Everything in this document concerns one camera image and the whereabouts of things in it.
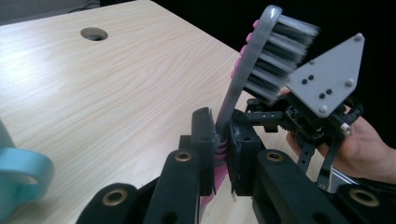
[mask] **table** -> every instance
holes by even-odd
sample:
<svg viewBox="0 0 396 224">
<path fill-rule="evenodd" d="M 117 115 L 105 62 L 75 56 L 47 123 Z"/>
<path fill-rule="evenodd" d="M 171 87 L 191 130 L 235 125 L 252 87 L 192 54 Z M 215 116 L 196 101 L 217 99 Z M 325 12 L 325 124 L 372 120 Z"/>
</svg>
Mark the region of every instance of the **table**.
<svg viewBox="0 0 396 224">
<path fill-rule="evenodd" d="M 90 27 L 107 38 L 97 29 L 87 33 L 96 41 L 84 38 Z M 0 26 L 0 119 L 17 147 L 55 165 L 47 194 L 6 223 L 75 223 L 101 188 L 157 177 L 191 134 L 191 113 L 208 106 L 217 117 L 237 58 L 148 0 Z M 262 138 L 290 150 L 284 132 Z M 228 187 L 203 223 L 254 223 L 250 199 L 223 201 L 233 201 Z"/>
</svg>

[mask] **blue cup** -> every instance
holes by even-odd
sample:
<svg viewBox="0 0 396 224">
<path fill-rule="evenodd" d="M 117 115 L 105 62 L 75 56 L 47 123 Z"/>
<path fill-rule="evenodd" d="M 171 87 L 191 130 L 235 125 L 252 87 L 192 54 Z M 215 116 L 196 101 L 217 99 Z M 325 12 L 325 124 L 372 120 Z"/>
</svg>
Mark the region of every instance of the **blue cup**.
<svg viewBox="0 0 396 224">
<path fill-rule="evenodd" d="M 0 120 L 0 222 L 21 203 L 44 196 L 53 175 L 52 161 L 40 153 L 15 148 Z"/>
</svg>

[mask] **wooden table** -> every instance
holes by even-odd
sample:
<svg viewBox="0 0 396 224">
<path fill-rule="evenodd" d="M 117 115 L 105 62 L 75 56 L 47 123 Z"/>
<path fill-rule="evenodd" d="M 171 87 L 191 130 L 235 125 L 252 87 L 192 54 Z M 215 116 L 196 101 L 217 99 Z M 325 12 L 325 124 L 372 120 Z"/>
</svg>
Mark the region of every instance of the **wooden table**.
<svg viewBox="0 0 396 224">
<path fill-rule="evenodd" d="M 88 27 L 108 38 L 85 39 Z M 0 26 L 0 119 L 17 147 L 47 155 L 56 169 L 44 198 L 6 223 L 75 223 L 101 188 L 157 177 L 191 134 L 191 113 L 208 106 L 217 117 L 237 58 L 147 0 Z M 289 150 L 284 132 L 262 137 Z M 250 199 L 233 202 L 229 187 L 203 223 L 257 222 Z"/>
</svg>

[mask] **human hand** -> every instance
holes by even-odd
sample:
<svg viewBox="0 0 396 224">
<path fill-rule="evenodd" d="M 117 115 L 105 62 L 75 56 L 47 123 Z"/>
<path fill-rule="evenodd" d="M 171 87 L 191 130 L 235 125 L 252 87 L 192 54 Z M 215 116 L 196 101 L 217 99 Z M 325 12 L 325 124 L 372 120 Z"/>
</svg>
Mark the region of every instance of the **human hand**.
<svg viewBox="0 0 396 224">
<path fill-rule="evenodd" d="M 396 150 L 388 147 L 374 127 L 359 117 L 350 125 L 351 134 L 347 135 L 338 150 L 333 166 L 345 175 L 396 184 Z M 288 133 L 287 141 L 294 152 L 300 156 L 294 133 Z M 329 147 L 317 147 L 326 156 Z"/>
</svg>

